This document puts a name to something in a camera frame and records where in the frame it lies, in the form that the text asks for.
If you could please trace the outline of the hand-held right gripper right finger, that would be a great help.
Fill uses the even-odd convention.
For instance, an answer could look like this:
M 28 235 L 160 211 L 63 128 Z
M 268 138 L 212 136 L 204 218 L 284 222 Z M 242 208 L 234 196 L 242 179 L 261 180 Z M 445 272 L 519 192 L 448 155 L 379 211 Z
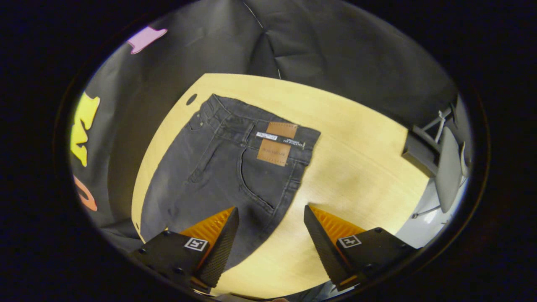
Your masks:
M 366 231 L 311 205 L 304 207 L 304 223 L 338 291 L 370 283 L 418 251 L 384 228 Z

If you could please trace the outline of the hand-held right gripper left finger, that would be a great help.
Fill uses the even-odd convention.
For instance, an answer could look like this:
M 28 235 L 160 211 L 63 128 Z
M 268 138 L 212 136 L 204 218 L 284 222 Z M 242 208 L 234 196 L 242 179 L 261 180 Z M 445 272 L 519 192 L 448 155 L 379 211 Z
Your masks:
M 182 232 L 161 232 L 130 259 L 182 290 L 209 294 L 226 267 L 239 222 L 238 209 L 226 209 Z

